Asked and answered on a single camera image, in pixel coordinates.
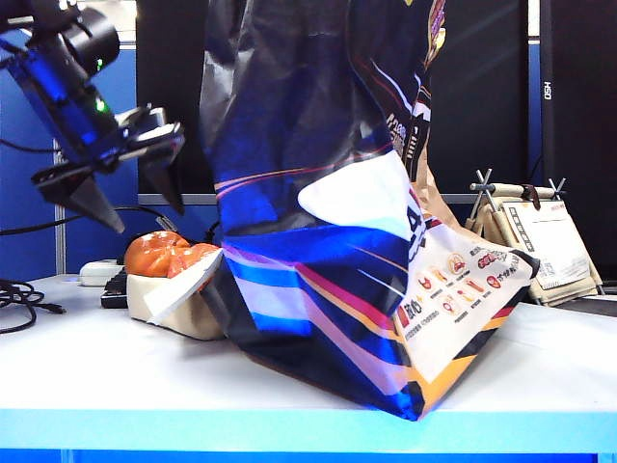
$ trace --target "green led light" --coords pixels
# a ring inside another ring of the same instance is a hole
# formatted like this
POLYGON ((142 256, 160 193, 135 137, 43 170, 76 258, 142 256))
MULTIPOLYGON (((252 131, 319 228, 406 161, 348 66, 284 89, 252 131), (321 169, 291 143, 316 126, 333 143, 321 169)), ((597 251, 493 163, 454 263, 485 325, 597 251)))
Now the green led light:
POLYGON ((107 111, 107 104, 100 98, 96 99, 96 111, 98 111, 99 113, 107 111))

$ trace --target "white label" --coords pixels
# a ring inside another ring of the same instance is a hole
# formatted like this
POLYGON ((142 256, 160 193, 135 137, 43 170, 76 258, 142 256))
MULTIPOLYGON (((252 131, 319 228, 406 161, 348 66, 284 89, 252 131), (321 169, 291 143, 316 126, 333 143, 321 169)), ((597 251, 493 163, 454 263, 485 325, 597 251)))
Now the white label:
POLYGON ((446 226, 427 231, 396 311, 412 365, 433 382, 522 286, 531 267, 508 248, 446 226))
POLYGON ((504 203, 503 210, 514 235, 526 251, 540 260, 536 277, 543 289, 567 285, 589 277, 589 256, 562 201, 504 203))

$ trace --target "black device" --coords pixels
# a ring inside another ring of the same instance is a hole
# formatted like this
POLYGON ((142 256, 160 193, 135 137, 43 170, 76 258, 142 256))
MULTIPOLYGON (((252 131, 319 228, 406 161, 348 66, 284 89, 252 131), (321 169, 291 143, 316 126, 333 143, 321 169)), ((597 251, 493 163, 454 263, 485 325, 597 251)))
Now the black device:
MULTIPOLYGON (((179 8, 169 0, 137 1, 137 102, 163 106, 171 118, 182 123, 186 142, 174 168, 183 194, 214 194, 200 135, 207 4, 182 0, 179 8), (181 59, 177 50, 182 50, 181 59)), ((139 193, 156 193, 142 162, 139 173, 139 193)))
POLYGON ((542 154, 606 287, 617 284, 617 4, 540 2, 542 154))
POLYGON ((118 33, 92 8, 74 1, 3 0, 0 35, 31 32, 25 47, 0 39, 11 56, 0 62, 62 147, 66 162, 33 175, 43 197, 121 232, 123 223, 94 182, 139 157, 150 184, 183 210, 170 166, 184 143, 180 123, 144 105, 115 115, 91 78, 120 52, 118 33))

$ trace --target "shopping bag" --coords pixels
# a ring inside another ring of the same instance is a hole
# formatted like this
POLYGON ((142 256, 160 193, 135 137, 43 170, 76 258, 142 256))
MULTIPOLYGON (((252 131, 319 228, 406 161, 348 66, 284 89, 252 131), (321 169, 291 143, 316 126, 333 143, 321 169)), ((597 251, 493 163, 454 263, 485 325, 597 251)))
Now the shopping bag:
POLYGON ((536 267, 461 242, 410 184, 443 22, 443 1, 210 0, 201 93, 225 252, 202 295, 224 332, 265 365, 410 420, 536 267))

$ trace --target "white power strip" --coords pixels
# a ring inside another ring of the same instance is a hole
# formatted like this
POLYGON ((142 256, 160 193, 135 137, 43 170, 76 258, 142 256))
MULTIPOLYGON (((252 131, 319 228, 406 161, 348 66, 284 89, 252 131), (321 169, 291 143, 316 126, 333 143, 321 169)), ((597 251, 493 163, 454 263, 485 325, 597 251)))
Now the white power strip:
POLYGON ((79 270, 79 281, 82 286, 105 286, 121 270, 115 259, 88 262, 79 270))

